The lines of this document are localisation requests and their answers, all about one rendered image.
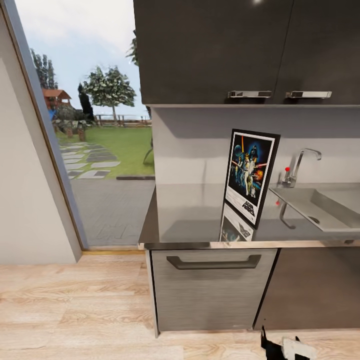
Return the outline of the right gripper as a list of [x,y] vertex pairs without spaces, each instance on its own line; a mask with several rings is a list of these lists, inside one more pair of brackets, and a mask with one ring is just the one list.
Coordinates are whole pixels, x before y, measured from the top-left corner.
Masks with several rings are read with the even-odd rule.
[[[261,328],[263,335],[261,336],[261,346],[266,349],[266,358],[267,360],[288,360],[284,358],[283,351],[281,350],[281,345],[273,343],[270,340],[267,340],[264,324]],[[295,360],[309,360],[306,356],[300,354],[295,355]]]

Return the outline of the poster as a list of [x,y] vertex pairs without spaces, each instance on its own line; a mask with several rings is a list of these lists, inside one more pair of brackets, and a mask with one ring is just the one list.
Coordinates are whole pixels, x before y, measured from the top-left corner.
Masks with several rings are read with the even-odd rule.
[[232,129],[224,200],[258,230],[281,134]]

